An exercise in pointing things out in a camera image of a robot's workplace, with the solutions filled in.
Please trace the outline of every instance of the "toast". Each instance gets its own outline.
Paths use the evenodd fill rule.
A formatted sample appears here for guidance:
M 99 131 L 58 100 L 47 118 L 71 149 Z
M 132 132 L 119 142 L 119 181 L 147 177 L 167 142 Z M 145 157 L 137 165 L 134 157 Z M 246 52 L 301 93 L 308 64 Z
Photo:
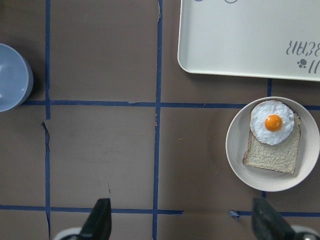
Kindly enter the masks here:
M 276 145 L 259 142 L 250 130 L 247 151 L 243 164 L 246 166 L 293 174 L 296 168 L 300 142 L 300 117 L 294 113 L 294 127 L 291 134 Z

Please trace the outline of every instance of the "bowl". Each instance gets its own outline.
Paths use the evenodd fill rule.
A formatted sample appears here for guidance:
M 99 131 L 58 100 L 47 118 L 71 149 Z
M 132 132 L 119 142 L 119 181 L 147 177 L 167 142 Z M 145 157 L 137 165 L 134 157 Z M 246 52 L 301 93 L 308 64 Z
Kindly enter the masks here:
M 24 57 L 0 43 L 0 112 L 22 104 L 30 95 L 33 84 L 34 77 Z
M 284 103 L 301 118 L 301 137 L 293 174 L 243 164 L 248 147 L 251 111 L 259 103 L 268 100 Z M 234 117 L 227 131 L 225 150 L 232 170 L 245 184 L 265 192 L 283 191 L 302 182 L 316 165 L 320 151 L 319 129 L 312 115 L 299 103 L 284 97 L 264 97 L 249 103 Z

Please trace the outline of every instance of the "egg yolk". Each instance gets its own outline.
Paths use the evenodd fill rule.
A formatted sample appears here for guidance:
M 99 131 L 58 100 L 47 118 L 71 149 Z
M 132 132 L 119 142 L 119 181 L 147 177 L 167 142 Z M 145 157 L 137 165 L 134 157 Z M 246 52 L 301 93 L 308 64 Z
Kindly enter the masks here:
M 282 127 L 282 119 L 278 115 L 270 115 L 264 121 L 264 126 L 271 132 L 279 131 Z

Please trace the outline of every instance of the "blue bowl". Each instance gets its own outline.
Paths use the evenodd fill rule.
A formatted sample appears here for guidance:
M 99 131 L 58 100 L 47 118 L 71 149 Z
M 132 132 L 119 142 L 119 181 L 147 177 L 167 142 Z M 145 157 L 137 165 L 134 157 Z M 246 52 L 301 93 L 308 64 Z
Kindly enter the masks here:
M 0 43 L 0 112 L 29 97 L 34 77 L 28 62 L 12 47 Z

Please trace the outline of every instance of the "gray paw print logo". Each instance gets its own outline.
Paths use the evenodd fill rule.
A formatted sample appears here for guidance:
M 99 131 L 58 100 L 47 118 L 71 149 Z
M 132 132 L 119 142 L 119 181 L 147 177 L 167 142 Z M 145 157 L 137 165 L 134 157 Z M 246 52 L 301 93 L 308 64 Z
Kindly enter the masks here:
M 307 64 L 307 61 L 305 59 L 301 59 L 300 61 L 297 62 L 299 68 L 306 68 L 306 64 Z

